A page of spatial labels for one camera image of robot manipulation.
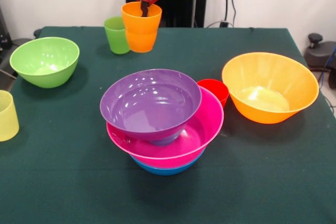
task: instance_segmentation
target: bowl rim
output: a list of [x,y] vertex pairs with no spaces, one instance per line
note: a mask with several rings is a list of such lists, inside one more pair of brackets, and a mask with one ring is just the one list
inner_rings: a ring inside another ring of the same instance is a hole
[[112,132],[110,132],[108,130],[108,126],[109,126],[109,122],[106,122],[106,128],[107,128],[107,133],[108,133],[108,136],[110,137],[110,140],[121,150],[123,150],[124,152],[134,156],[134,157],[139,157],[139,158],[144,158],[144,159],[151,159],[151,160],[166,160],[166,159],[175,159],[175,158],[180,158],[180,157],[184,157],[184,156],[188,156],[190,154],[193,154],[197,151],[200,151],[201,149],[204,149],[207,147],[207,145],[209,143],[211,143],[211,141],[219,134],[219,132],[221,131],[222,127],[223,127],[223,122],[224,122],[224,110],[223,110],[223,107],[222,107],[222,104],[221,102],[219,101],[219,99],[214,95],[212,94],[210,91],[208,91],[207,89],[203,88],[203,87],[200,87],[204,92],[208,93],[210,96],[212,96],[214,98],[214,102],[217,103],[218,105],[218,109],[221,111],[221,123],[220,123],[220,127],[218,127],[218,130],[214,133],[214,135],[212,137],[210,137],[210,139],[208,141],[206,141],[204,144],[202,144],[201,146],[199,146],[198,148],[190,151],[190,152],[187,152],[187,153],[184,153],[184,154],[180,154],[180,155],[177,155],[177,156],[171,156],[171,157],[147,157],[147,156],[142,156],[142,155],[139,155],[139,154],[136,154],[136,153],[131,153],[130,151],[126,150],[125,148],[121,147],[120,145],[118,145],[116,142],[114,142],[113,138],[112,138]]
[[[154,132],[137,132],[137,131],[129,131],[129,130],[126,130],[124,128],[121,128],[121,127],[118,127],[116,126],[115,124],[113,124],[112,122],[110,122],[109,120],[107,120],[107,118],[105,118],[105,116],[103,115],[102,113],[102,100],[105,96],[105,94],[114,86],[116,85],[118,82],[122,81],[123,79],[133,75],[133,74],[137,74],[137,73],[141,73],[141,72],[146,72],[146,71],[157,71],[157,70],[164,70],[164,71],[169,71],[169,72],[175,72],[175,73],[178,73],[178,74],[182,74],[184,75],[185,77],[187,77],[188,79],[192,80],[198,87],[198,91],[199,91],[199,102],[198,102],[198,105],[196,106],[195,110],[193,113],[191,113],[191,115],[189,117],[187,117],[185,120],[183,120],[182,122],[174,125],[174,126],[171,126],[169,128],[166,128],[164,130],[159,130],[159,131],[154,131]],[[181,125],[183,125],[184,123],[186,123],[191,117],[193,117],[195,115],[195,113],[197,112],[197,110],[199,109],[199,107],[201,106],[201,103],[202,103],[202,92],[201,92],[201,89],[200,89],[200,86],[197,84],[197,82],[191,78],[190,76],[188,76],[187,74],[185,73],[182,73],[180,71],[177,71],[177,70],[172,70],[172,69],[165,69],[165,68],[153,68],[153,69],[145,69],[145,70],[141,70],[141,71],[138,71],[138,72],[134,72],[134,73],[131,73],[131,74],[128,74],[127,76],[124,76],[123,78],[119,79],[118,81],[116,81],[114,84],[112,84],[109,88],[106,89],[106,91],[104,92],[104,94],[102,95],[101,99],[100,99],[100,104],[99,104],[99,109],[100,109],[100,114],[102,115],[102,117],[105,119],[106,122],[108,122],[109,124],[111,124],[113,127],[117,128],[118,130],[120,131],[124,131],[124,132],[130,132],[130,133],[134,133],[134,134],[137,134],[137,135],[144,135],[144,134],[151,134],[151,133],[160,133],[160,132],[164,132],[164,131],[168,131],[168,130],[171,130],[173,128],[176,128],[176,127],[179,127]]]
[[[64,67],[64,68],[62,68],[62,69],[60,69],[60,70],[57,70],[57,71],[55,71],[55,72],[52,72],[52,73],[43,73],[43,74],[24,73],[24,72],[18,70],[16,67],[13,66],[13,64],[12,64],[12,57],[13,57],[14,53],[15,53],[17,50],[19,50],[19,48],[21,48],[21,47],[24,46],[24,45],[31,44],[31,43],[34,43],[34,42],[36,42],[36,41],[44,40],[44,39],[45,39],[45,40],[48,40],[48,39],[59,39],[59,40],[66,40],[66,41],[68,41],[68,42],[71,42],[73,45],[76,46],[76,48],[77,48],[77,50],[78,50],[75,59],[74,59],[74,60],[73,60],[67,67]],[[28,42],[22,44],[21,46],[17,47],[17,48],[12,52],[12,54],[11,54],[11,57],[10,57],[10,59],[9,59],[9,64],[10,64],[10,66],[11,66],[17,73],[19,73],[19,74],[24,74],[24,75],[26,75],[26,76],[49,76],[49,75],[51,75],[51,74],[59,73],[59,72],[65,70],[65,69],[71,67],[71,66],[72,66],[74,63],[76,63],[76,61],[78,60],[78,58],[79,58],[79,54],[80,54],[80,49],[79,49],[78,45],[77,45],[74,41],[72,41],[72,40],[70,40],[70,39],[62,38],[62,37],[43,37],[43,38],[33,39],[33,40],[28,41]]]
[[175,168],[157,168],[157,167],[154,167],[154,166],[147,165],[147,164],[141,162],[140,160],[137,160],[137,158],[133,157],[132,155],[130,155],[130,156],[136,163],[141,164],[141,165],[145,166],[146,168],[154,169],[154,170],[161,170],[161,171],[168,171],[168,170],[183,169],[188,165],[193,165],[194,163],[196,163],[196,161],[198,161],[198,159],[203,155],[204,152],[205,152],[205,149],[202,150],[202,152],[197,157],[195,157],[192,161],[186,163],[185,165],[181,165],[181,166],[178,166],[178,167],[175,167]]
[[128,2],[128,3],[123,4],[120,8],[121,14],[125,15],[125,16],[128,16],[128,17],[132,17],[132,18],[144,18],[144,19],[157,18],[157,17],[162,15],[162,8],[158,5],[155,5],[155,4],[151,4],[151,5],[158,7],[160,9],[160,13],[158,13],[154,16],[150,16],[150,17],[139,17],[139,16],[131,15],[131,14],[124,11],[124,8],[126,7],[126,5],[135,5],[135,4],[138,4],[138,2],[139,1],[132,1],[132,2]]
[[[231,61],[233,61],[233,60],[236,60],[236,59],[238,59],[238,58],[240,58],[240,57],[244,57],[244,56],[246,56],[246,55],[254,55],[254,54],[266,54],[266,55],[272,55],[272,56],[275,56],[275,57],[278,57],[278,58],[283,58],[283,59],[285,59],[285,60],[288,60],[288,61],[291,61],[291,62],[293,62],[294,64],[296,64],[296,65],[299,65],[300,67],[302,67],[302,68],[304,68],[304,70],[305,71],[308,71],[308,73],[309,73],[309,75],[311,75],[311,77],[313,78],[313,80],[315,81],[314,83],[315,83],[315,88],[317,89],[316,91],[316,95],[315,95],[315,97],[311,100],[311,102],[310,103],[308,103],[307,105],[305,105],[305,106],[303,106],[303,107],[301,107],[301,108],[298,108],[298,109],[296,109],[296,110],[288,110],[288,111],[272,111],[272,110],[265,110],[265,109],[259,109],[259,108],[256,108],[256,107],[254,107],[254,106],[251,106],[251,105],[249,105],[249,104],[247,104],[247,103],[245,103],[244,101],[242,101],[240,98],[238,98],[236,95],[234,95],[232,92],[231,92],[231,89],[230,89],[230,87],[225,83],[225,80],[224,80],[224,70],[225,70],[225,67],[227,66],[227,64],[229,63],[229,62],[231,62]],[[310,105],[312,105],[315,101],[316,101],[316,99],[317,99],[317,97],[319,96],[319,92],[320,92],[320,87],[319,87],[319,84],[318,84],[318,82],[317,82],[317,80],[316,80],[316,77],[314,76],[314,74],[304,65],[304,64],[302,64],[302,63],[300,63],[300,62],[298,62],[298,61],[296,61],[296,60],[294,60],[294,59],[292,59],[292,58],[289,58],[289,57],[287,57],[287,56],[284,56],[284,55],[280,55],[280,54],[275,54],[275,53],[273,53],[273,52],[247,52],[247,53],[245,53],[245,54],[241,54],[241,55],[237,55],[237,56],[235,56],[235,57],[233,57],[231,60],[229,60],[227,63],[225,63],[225,65],[224,65],[224,67],[223,67],[223,69],[222,69],[222,81],[223,81],[223,83],[227,86],[227,88],[229,89],[229,94],[230,95],[232,95],[235,99],[237,99],[239,102],[241,102],[241,103],[243,103],[243,104],[245,104],[246,106],[249,106],[249,107],[251,107],[251,108],[253,108],[253,109],[256,109],[256,110],[259,110],[259,111],[264,111],[264,112],[270,112],[270,113],[277,113],[277,114],[288,114],[288,113],[297,113],[297,112],[299,112],[299,111],[301,111],[301,110],[304,110],[304,109],[306,109],[306,108],[308,108]]]
[[4,108],[3,110],[0,110],[0,115],[1,115],[1,114],[5,114],[5,112],[8,111],[11,106],[13,106],[14,99],[13,99],[12,94],[7,90],[0,89],[0,95],[1,96],[6,95],[10,99],[9,104],[6,106],[6,108]]

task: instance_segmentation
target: blue bowl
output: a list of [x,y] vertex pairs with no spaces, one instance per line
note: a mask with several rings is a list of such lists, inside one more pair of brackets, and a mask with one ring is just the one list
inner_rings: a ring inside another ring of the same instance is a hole
[[150,172],[152,174],[155,175],[160,175],[160,176],[171,176],[171,175],[175,175],[178,173],[181,173],[185,170],[187,170],[189,167],[191,167],[199,158],[200,156],[204,153],[205,149],[199,154],[199,156],[197,158],[195,158],[193,161],[191,161],[190,163],[184,165],[184,166],[180,166],[177,168],[156,168],[153,166],[148,166],[146,164],[143,164],[142,162],[140,162],[139,160],[137,160],[135,157],[131,156],[131,158],[143,169],[145,169],[147,172]]

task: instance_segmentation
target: red cup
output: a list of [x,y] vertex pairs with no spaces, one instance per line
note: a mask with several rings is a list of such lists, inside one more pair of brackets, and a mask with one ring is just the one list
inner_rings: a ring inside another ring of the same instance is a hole
[[224,108],[227,98],[229,97],[229,89],[225,86],[224,83],[214,79],[204,79],[198,81],[197,84],[214,94],[219,99],[222,107]]

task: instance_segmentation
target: black knob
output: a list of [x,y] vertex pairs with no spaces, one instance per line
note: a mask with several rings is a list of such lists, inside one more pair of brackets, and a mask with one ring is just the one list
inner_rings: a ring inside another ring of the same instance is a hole
[[35,39],[37,39],[40,36],[41,31],[42,31],[42,29],[37,29],[37,30],[34,31],[33,34],[34,34]]
[[323,37],[320,34],[309,34],[308,39],[310,43],[317,44],[323,40]]

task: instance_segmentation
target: pink bowl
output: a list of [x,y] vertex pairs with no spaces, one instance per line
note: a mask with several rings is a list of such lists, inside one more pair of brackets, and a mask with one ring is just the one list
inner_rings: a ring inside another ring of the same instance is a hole
[[107,132],[113,143],[143,164],[157,168],[176,168],[196,159],[216,137],[224,121],[218,98],[201,88],[200,108],[188,121],[179,137],[166,146],[129,138],[107,122]]

